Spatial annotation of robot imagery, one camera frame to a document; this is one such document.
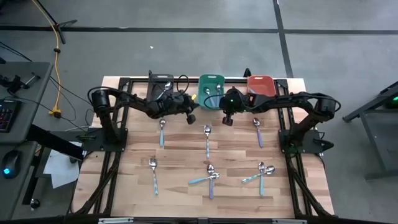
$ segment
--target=yellow cable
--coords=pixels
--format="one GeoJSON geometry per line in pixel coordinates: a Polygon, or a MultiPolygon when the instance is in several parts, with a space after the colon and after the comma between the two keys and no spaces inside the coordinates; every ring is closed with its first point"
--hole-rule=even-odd
{"type": "MultiPolygon", "coordinates": [[[[50,19],[47,17],[47,15],[44,13],[44,11],[42,10],[42,8],[36,3],[35,0],[32,0],[32,2],[35,4],[35,6],[37,7],[38,10],[40,10],[40,12],[43,14],[43,16],[45,17],[45,19],[49,22],[52,30],[54,31],[55,34],[55,39],[57,40],[57,46],[56,46],[56,50],[59,50],[59,39],[58,39],[58,34],[57,31],[55,31],[54,26],[52,25],[50,19]]],[[[55,102],[55,106],[53,107],[53,111],[58,111],[58,102],[60,100],[60,92],[61,92],[61,79],[60,79],[60,74],[58,73],[58,52],[55,52],[55,73],[57,74],[57,78],[58,78],[58,94],[57,94],[57,100],[55,102]]]]}

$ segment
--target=metal spoon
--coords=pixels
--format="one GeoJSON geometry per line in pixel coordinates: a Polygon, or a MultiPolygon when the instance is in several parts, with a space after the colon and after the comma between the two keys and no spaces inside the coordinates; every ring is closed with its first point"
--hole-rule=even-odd
{"type": "Polygon", "coordinates": [[[199,179],[195,179],[195,180],[190,180],[188,182],[188,184],[199,183],[199,182],[202,182],[202,181],[207,180],[207,179],[218,179],[219,177],[220,177],[220,174],[215,172],[215,173],[213,173],[212,175],[210,175],[208,177],[203,177],[203,178],[199,178],[199,179]]]}
{"type": "Polygon", "coordinates": [[[167,90],[171,89],[172,85],[173,85],[172,82],[167,82],[166,85],[164,85],[164,90],[163,90],[163,92],[156,98],[156,100],[160,99],[160,97],[162,97],[163,94],[164,94],[167,90]]]}
{"type": "MultiPolygon", "coordinates": [[[[275,171],[275,167],[274,166],[267,166],[264,172],[267,175],[271,175],[272,173],[274,173],[274,171],[275,171]]],[[[253,176],[248,177],[246,179],[243,179],[242,180],[242,184],[246,183],[247,181],[253,180],[253,179],[257,178],[257,177],[260,177],[260,176],[261,176],[261,173],[253,175],[253,176]]]]}
{"type": "Polygon", "coordinates": [[[267,175],[270,175],[270,174],[272,174],[272,173],[274,173],[275,172],[275,167],[274,166],[267,166],[266,168],[265,168],[265,173],[267,174],[267,175]]]}
{"type": "Polygon", "coordinates": [[[210,143],[209,143],[209,134],[211,133],[211,126],[205,125],[205,134],[206,134],[206,159],[210,158],[210,143]]]}
{"type": "Polygon", "coordinates": [[[164,127],[164,125],[166,124],[166,120],[165,119],[160,119],[160,121],[159,121],[159,124],[160,124],[160,146],[162,146],[163,147],[163,145],[164,145],[164,139],[163,139],[163,127],[164,127]]]}
{"type": "Polygon", "coordinates": [[[158,191],[157,191],[157,181],[156,181],[156,173],[155,173],[155,168],[157,166],[156,164],[156,159],[155,158],[150,158],[149,159],[149,166],[150,168],[152,168],[152,171],[154,173],[154,187],[155,187],[155,195],[158,195],[158,191]]]}
{"type": "MultiPolygon", "coordinates": [[[[206,88],[205,88],[205,93],[206,93],[208,96],[210,96],[210,89],[206,87],[206,88]]],[[[211,106],[212,106],[212,107],[215,107],[215,103],[214,103],[213,97],[210,97],[210,103],[211,103],[211,106]]]]}
{"type": "Polygon", "coordinates": [[[259,146],[264,147],[264,145],[262,143],[261,132],[260,132],[260,121],[257,118],[253,118],[253,124],[257,128],[257,137],[259,139],[259,146]]]}
{"type": "Polygon", "coordinates": [[[217,83],[216,85],[216,90],[217,90],[217,105],[220,104],[220,91],[221,91],[221,85],[219,83],[217,83]]]}
{"type": "Polygon", "coordinates": [[[263,162],[260,162],[259,164],[259,170],[260,170],[260,195],[263,196],[264,195],[264,179],[262,177],[264,171],[265,171],[266,167],[264,165],[263,162]]]}
{"type": "MultiPolygon", "coordinates": [[[[213,173],[214,173],[214,167],[213,167],[213,165],[211,165],[211,164],[208,164],[207,165],[207,173],[209,173],[210,174],[210,176],[211,175],[213,175],[213,173]]],[[[210,178],[210,189],[209,189],[209,198],[210,199],[213,199],[213,197],[214,197],[214,194],[213,194],[213,178],[210,178]]]]}

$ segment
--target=computer mouse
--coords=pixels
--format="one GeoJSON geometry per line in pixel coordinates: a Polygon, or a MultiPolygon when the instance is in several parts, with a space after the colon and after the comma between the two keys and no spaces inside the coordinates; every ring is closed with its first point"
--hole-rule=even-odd
{"type": "Polygon", "coordinates": [[[4,155],[1,162],[1,173],[5,179],[13,179],[21,170],[21,152],[12,150],[4,155]]]}

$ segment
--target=keyboard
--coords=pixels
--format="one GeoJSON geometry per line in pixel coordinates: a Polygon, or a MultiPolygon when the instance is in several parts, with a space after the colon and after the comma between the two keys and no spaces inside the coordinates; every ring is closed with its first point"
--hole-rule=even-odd
{"type": "Polygon", "coordinates": [[[8,133],[21,105],[17,100],[0,100],[0,133],[8,133]]]}

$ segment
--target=white paper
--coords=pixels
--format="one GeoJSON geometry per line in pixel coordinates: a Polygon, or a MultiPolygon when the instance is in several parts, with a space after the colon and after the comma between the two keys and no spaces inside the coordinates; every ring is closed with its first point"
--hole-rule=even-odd
{"type": "MultiPolygon", "coordinates": [[[[76,146],[81,146],[80,142],[70,142],[76,146]]],[[[44,174],[51,174],[52,187],[69,184],[79,177],[79,164],[72,164],[69,157],[55,150],[51,150],[49,159],[44,167],[44,174]]]]}

